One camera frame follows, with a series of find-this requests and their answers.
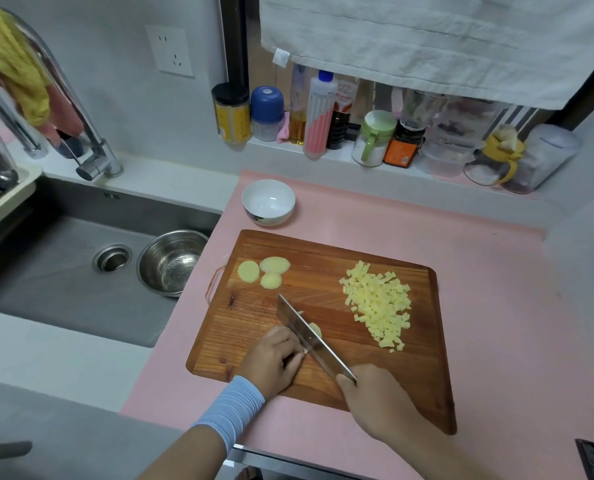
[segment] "sink drain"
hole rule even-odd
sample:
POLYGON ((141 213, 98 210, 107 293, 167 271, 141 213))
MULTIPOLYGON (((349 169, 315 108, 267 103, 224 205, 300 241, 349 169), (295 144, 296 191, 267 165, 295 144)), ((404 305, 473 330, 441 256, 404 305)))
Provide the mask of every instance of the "sink drain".
POLYGON ((133 253, 123 244, 106 246, 95 254, 93 268, 101 273, 118 271, 128 264, 133 253))

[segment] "person's left hand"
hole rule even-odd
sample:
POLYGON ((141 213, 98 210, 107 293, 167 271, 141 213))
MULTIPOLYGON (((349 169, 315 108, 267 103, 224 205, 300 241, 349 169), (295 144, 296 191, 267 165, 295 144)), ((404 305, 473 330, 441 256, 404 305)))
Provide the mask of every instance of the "person's left hand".
POLYGON ((268 402, 293 382, 303 356, 297 335, 277 325, 251 347, 237 374, 252 382, 268 402), (284 360, 291 355, 284 366, 284 360))

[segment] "towel tag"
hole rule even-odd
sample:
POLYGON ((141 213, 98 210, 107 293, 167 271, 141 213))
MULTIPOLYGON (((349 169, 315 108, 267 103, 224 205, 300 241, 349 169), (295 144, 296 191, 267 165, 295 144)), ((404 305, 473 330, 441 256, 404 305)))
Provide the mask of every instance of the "towel tag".
POLYGON ((277 64, 278 66, 286 68, 288 65, 288 60, 291 58, 291 53, 278 48, 275 50, 275 56, 273 57, 273 63, 277 64))

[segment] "metal bowl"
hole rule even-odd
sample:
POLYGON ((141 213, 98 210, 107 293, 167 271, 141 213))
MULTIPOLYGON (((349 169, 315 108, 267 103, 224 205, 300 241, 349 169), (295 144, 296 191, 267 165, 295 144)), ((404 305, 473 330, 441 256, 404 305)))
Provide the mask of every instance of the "metal bowl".
POLYGON ((145 247, 137 262, 137 275, 150 291, 179 296, 202 255, 208 238, 194 230, 174 230, 145 247))

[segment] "hand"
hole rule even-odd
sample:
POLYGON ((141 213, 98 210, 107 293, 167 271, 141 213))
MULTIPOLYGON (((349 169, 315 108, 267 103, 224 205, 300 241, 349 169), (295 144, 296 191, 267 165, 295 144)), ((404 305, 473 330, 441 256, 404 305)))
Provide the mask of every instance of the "hand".
POLYGON ((237 374, 252 382, 269 401, 293 382, 303 356, 303 346, 297 335, 285 326, 277 325, 252 346, 237 374))
POLYGON ((372 364, 350 368, 357 385, 339 374, 336 381, 352 417, 373 438, 389 444, 402 430, 416 429, 424 422, 410 397, 392 374, 372 364))

